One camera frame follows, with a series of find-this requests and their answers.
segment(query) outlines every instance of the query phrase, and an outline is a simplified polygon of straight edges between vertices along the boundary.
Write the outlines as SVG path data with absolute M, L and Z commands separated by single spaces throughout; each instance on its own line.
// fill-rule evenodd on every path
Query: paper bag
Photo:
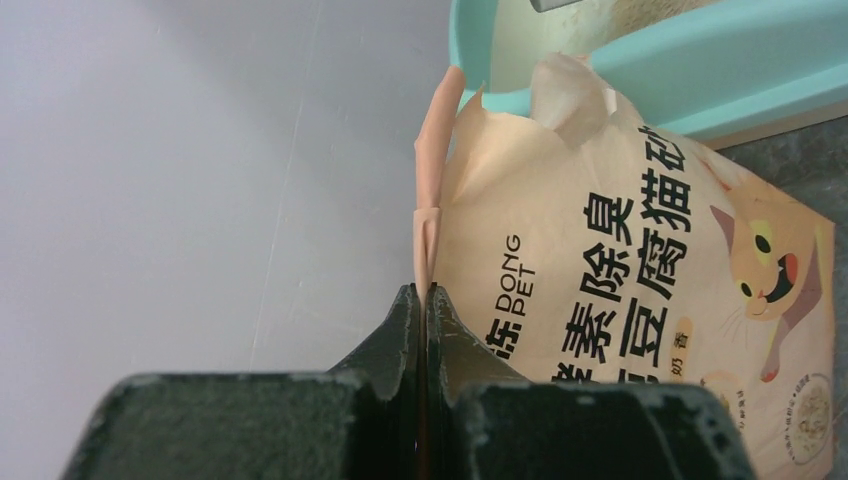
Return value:
M 644 125 L 581 59 L 532 92 L 532 118 L 478 95 L 456 119 L 434 280 L 461 320 L 534 381 L 700 384 L 761 477 L 824 477 L 833 224 Z

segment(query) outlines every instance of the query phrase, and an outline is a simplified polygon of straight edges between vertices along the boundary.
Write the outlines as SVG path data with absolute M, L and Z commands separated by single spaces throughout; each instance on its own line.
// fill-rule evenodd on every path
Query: tofu cat litter bag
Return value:
M 683 382 L 762 478 L 833 461 L 833 224 L 649 125 L 584 59 L 536 67 L 532 118 L 456 118 L 433 279 L 538 382 Z

